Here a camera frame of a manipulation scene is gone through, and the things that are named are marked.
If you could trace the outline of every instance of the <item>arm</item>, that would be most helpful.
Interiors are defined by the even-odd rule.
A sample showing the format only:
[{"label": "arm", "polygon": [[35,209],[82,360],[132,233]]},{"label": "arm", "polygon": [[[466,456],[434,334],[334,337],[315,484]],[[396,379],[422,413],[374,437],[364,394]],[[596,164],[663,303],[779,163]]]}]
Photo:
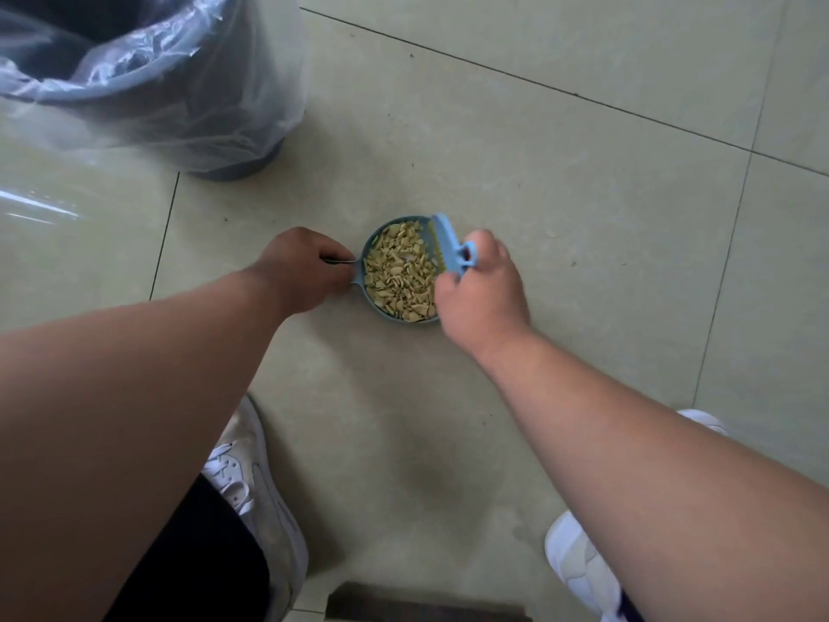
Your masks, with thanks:
[{"label": "arm", "polygon": [[321,256],[353,259],[291,229],[191,292],[0,337],[0,619],[104,617],[279,324],[351,280]]},{"label": "arm", "polygon": [[826,619],[829,492],[535,334],[506,249],[468,239],[480,268],[436,289],[446,334],[503,393],[645,619]]}]

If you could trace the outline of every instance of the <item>left hand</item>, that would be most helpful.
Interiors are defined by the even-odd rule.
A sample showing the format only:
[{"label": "left hand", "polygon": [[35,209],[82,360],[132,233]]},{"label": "left hand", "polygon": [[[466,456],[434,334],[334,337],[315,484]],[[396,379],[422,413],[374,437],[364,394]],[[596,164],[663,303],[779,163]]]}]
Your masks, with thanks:
[{"label": "left hand", "polygon": [[328,260],[357,257],[327,235],[295,227],[277,235],[249,271],[262,275],[278,292],[290,314],[316,308],[332,292],[342,292],[354,279],[354,267]]}]

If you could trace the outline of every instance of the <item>gray trash bin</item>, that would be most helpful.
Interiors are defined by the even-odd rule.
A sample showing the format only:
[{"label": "gray trash bin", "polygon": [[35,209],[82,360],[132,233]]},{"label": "gray trash bin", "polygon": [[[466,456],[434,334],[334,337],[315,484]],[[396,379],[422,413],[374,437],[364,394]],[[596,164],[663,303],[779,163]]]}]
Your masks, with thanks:
[{"label": "gray trash bin", "polygon": [[53,107],[86,123],[70,146],[139,146],[231,180],[273,159],[302,117],[301,26],[272,43],[255,0],[2,1],[0,94],[29,118]]}]

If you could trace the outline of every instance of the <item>hand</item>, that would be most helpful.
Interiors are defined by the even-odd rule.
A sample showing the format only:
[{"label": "hand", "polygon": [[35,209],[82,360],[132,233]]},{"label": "hand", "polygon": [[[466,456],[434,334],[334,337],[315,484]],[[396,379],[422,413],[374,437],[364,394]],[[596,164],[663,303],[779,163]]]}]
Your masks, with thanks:
[{"label": "hand", "polygon": [[479,229],[466,237],[478,248],[478,266],[461,280],[441,274],[434,302],[443,331],[478,362],[515,336],[530,333],[530,309],[524,284],[506,247],[490,231]]},{"label": "hand", "polygon": [[354,279],[354,267],[329,260],[357,257],[327,235],[295,227],[277,235],[248,271],[262,275],[278,292],[286,316],[316,308],[332,292],[342,292]]}]

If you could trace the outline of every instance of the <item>right hand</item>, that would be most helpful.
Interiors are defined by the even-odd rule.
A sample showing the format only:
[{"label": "right hand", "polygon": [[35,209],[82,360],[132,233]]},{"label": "right hand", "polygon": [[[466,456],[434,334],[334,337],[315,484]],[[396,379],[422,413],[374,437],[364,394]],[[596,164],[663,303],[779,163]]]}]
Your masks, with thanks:
[{"label": "right hand", "polygon": [[531,333],[524,284],[506,247],[486,229],[466,237],[478,248],[478,266],[458,279],[443,273],[435,281],[434,302],[449,339],[481,362],[515,336]]}]

